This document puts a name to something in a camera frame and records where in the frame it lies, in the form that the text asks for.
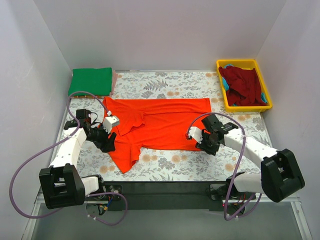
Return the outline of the orange t shirt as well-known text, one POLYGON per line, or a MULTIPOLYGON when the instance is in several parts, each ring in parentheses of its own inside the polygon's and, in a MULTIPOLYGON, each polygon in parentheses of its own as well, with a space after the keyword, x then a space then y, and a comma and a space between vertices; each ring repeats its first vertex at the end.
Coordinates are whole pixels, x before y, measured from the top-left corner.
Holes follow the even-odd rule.
POLYGON ((211 111, 209 98, 112 99, 103 104, 119 118, 115 151, 110 157, 119 170, 128 172, 139 160, 141 148, 196 151, 186 138, 188 127, 198 116, 211 111))

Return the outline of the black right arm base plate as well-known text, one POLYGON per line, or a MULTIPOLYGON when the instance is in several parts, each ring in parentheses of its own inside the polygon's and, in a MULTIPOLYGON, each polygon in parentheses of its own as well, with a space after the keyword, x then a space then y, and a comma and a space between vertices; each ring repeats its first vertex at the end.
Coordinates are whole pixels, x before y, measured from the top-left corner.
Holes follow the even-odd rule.
MULTIPOLYGON (((205 194, 211 200, 225 200, 229 185, 225 184, 210 184, 205 190, 205 194)), ((229 195, 230 200, 247 200, 252 195, 251 192, 239 192, 233 186, 229 195)))

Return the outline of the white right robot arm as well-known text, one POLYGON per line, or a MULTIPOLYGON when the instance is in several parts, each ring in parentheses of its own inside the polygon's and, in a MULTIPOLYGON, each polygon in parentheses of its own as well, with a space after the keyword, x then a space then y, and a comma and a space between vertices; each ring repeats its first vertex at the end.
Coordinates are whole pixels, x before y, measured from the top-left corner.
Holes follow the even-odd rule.
POLYGON ((215 114, 202 119, 203 129, 191 126, 188 139, 196 141, 196 148, 216 155, 221 145, 231 148, 254 163, 259 174, 239 172, 228 178, 226 192, 232 199, 243 193, 266 195, 275 203, 281 202, 305 187, 305 180, 292 151, 277 150, 246 136, 244 130, 232 122, 223 124, 215 114))

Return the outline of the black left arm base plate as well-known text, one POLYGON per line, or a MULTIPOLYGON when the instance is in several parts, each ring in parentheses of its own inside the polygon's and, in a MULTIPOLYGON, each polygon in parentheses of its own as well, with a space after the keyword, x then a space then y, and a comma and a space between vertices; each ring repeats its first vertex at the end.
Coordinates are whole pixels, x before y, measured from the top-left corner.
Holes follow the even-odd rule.
MULTIPOLYGON (((103 189, 104 192, 121 194, 122 190, 123 190, 123 187, 122 187, 122 185, 114 184, 114 185, 104 185, 102 187, 102 189, 103 189)), ((104 200, 104 201, 109 201, 111 199, 113 199, 113 201, 120 201, 122 199, 120 196, 114 195, 114 194, 104 195, 104 196, 101 196, 100 198, 102 200, 104 200)))

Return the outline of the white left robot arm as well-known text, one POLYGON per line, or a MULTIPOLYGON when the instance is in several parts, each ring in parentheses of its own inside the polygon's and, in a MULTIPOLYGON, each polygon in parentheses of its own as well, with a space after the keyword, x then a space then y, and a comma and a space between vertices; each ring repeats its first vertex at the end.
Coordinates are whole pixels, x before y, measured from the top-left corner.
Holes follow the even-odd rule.
POLYGON ((119 125, 120 120, 107 113, 99 126, 93 126, 91 115, 92 112, 87 109, 78 109, 76 119, 65 123, 63 129, 66 141, 61 144, 50 166, 39 172, 48 209, 82 205, 89 195, 95 200, 106 196, 103 178, 99 174, 81 177, 77 162, 86 141, 92 142, 103 153, 115 151, 117 134, 113 132, 113 128, 119 125))

